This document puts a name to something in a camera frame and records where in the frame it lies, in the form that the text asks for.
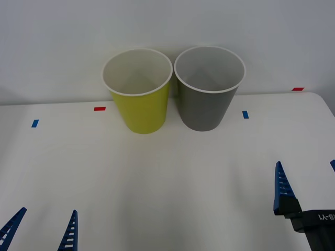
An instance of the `red tape marker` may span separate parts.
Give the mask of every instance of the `red tape marker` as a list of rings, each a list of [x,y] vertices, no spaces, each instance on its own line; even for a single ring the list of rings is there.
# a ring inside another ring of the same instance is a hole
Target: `red tape marker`
[[[302,91],[303,89],[305,89],[304,87],[294,87],[293,89],[292,89],[292,91],[294,91],[294,92],[300,92],[300,91]]]
[[[94,107],[94,111],[104,111],[106,110],[106,107],[103,106],[103,107]]]

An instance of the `yellow cup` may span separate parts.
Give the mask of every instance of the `yellow cup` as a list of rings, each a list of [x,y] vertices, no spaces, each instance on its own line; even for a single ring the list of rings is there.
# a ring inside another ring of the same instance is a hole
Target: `yellow cup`
[[[131,131],[151,133],[164,124],[172,69],[167,56],[151,49],[122,52],[105,65],[105,86]]]

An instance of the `tabletop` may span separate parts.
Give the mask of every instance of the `tabletop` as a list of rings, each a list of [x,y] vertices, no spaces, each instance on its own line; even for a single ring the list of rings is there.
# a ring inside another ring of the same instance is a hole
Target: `tabletop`
[[[335,209],[334,144],[313,93],[235,96],[209,132],[170,99],[146,135],[112,101],[1,106],[0,226],[27,208],[9,251],[57,250],[74,209],[80,251],[305,251],[273,213],[275,164],[303,210]]]

